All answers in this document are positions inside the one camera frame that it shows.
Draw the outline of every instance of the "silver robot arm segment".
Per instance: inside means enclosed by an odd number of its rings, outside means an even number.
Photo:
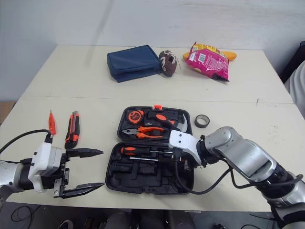
[[[201,139],[172,131],[169,147],[182,149],[204,167],[226,160],[261,191],[280,227],[305,228],[305,183],[302,176],[287,172],[257,143],[243,139],[232,127],[222,127]]]

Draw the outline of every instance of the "black tool case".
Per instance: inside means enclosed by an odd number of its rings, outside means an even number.
[[[144,118],[134,124],[127,120],[132,111],[143,111]],[[181,187],[175,176],[175,163],[171,153],[149,152],[145,154],[134,155],[148,159],[158,159],[159,161],[130,159],[131,156],[121,153],[122,147],[149,148],[150,151],[172,152],[168,148],[170,126],[152,118],[156,113],[160,113],[170,120],[183,122],[183,115],[188,124],[186,133],[192,134],[190,116],[187,111],[173,108],[154,108],[147,106],[133,106],[124,110],[118,127],[118,137],[122,142],[118,143],[112,149],[109,159],[106,185],[108,188],[116,191],[129,193],[154,193],[156,195],[181,195],[188,192]],[[136,135],[128,135],[122,130],[137,129],[140,126],[152,127],[159,126],[164,131],[152,130],[145,134],[160,136],[162,138],[138,138]],[[178,162],[179,177],[189,188],[193,188],[194,169],[192,166],[192,157],[188,154],[182,157]]]

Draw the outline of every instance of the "brown football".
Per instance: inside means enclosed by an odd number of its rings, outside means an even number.
[[[159,54],[159,59],[161,61],[163,74],[171,77],[176,71],[177,67],[176,56],[171,51],[165,50]]]

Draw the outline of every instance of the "orange utility knife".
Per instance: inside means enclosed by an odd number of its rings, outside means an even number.
[[[69,127],[66,135],[65,149],[72,149],[76,147],[78,139],[80,137],[80,115],[77,111],[74,111],[70,115]]]

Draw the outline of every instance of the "hammer head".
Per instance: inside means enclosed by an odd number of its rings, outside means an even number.
[[[183,115],[184,123],[179,123],[177,125],[177,129],[179,129],[181,132],[186,132],[186,130],[187,130],[187,120],[186,120],[184,114],[182,114],[182,115]]]

